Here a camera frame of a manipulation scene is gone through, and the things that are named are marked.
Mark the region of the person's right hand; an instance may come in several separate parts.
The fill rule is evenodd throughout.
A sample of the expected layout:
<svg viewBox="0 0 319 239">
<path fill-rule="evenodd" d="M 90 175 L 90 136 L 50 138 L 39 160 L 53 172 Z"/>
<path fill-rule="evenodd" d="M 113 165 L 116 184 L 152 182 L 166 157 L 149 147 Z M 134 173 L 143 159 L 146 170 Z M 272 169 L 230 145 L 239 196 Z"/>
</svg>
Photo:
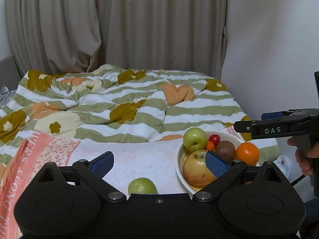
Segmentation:
<svg viewBox="0 0 319 239">
<path fill-rule="evenodd" d="M 309 176 L 313 174 L 313 168 L 311 166 L 311 163 L 308 161 L 308 158 L 316 159 L 318 157 L 319 157 L 318 142 L 313 146 L 312 149 L 310 149 L 307 152 L 306 155 L 301 153 L 298 149 L 295 152 L 295 159 L 302 170 L 302 174 L 305 176 Z"/>
</svg>

